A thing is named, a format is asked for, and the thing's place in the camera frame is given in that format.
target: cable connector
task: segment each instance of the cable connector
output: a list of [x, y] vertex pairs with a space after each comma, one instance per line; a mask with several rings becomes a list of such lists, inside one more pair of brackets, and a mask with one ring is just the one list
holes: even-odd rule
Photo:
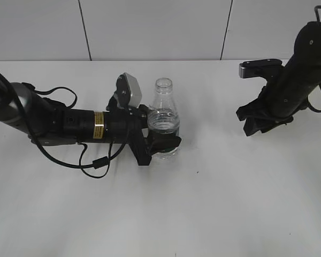
[[109, 164], [109, 159], [107, 156], [105, 156], [100, 159], [94, 160], [93, 161], [93, 168], [97, 170], [99, 168], [107, 166], [108, 164]]

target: panel seam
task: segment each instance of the panel seam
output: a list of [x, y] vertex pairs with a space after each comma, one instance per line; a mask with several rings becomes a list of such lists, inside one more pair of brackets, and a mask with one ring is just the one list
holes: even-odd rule
[[229, 24], [230, 24], [232, 6], [233, 6], [233, 0], [231, 0], [230, 12], [228, 13], [227, 24], [226, 24], [226, 31], [225, 31], [225, 36], [224, 36], [224, 43], [223, 43], [223, 47], [222, 47], [222, 49], [221, 49], [220, 60], [223, 59], [223, 54], [224, 54], [224, 49], [225, 49], [225, 43], [226, 43], [226, 38], [227, 38], [227, 32], [228, 32], [228, 26], [229, 26]]
[[86, 25], [85, 25], [85, 20], [84, 20], [84, 18], [83, 18], [82, 6], [81, 6], [80, 0], [78, 0], [78, 2], [79, 2], [81, 19], [82, 19], [83, 31], [84, 31], [84, 33], [85, 33], [85, 38], [86, 38], [86, 44], [87, 44], [87, 49], [88, 49], [89, 60], [92, 61], [91, 53], [90, 53], [90, 47], [89, 47], [89, 42], [88, 42], [88, 36], [87, 36], [87, 30], [86, 30]]

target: bottle opening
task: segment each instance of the bottle opening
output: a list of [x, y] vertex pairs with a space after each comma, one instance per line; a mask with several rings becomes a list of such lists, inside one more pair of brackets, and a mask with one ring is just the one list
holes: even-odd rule
[[168, 78], [160, 78], [156, 81], [156, 91], [159, 93], [172, 92], [172, 81]]

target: bottle neck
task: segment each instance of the bottle neck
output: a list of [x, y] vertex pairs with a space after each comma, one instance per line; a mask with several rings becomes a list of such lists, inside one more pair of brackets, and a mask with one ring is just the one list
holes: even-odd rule
[[172, 95], [172, 81], [168, 78], [157, 79], [155, 91], [160, 97]]

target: white wall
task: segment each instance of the white wall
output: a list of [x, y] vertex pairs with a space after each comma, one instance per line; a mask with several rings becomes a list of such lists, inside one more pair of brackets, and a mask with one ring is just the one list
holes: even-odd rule
[[219, 59], [231, 0], [81, 0], [95, 60]]
[[234, 0], [223, 59], [290, 58], [321, 0]]
[[76, 0], [0, 0], [0, 61], [88, 60]]
[[[232, 0], [80, 0], [93, 60], [220, 59]], [[223, 59], [289, 58], [321, 0], [233, 0]], [[89, 60], [78, 0], [0, 0], [0, 60]]]

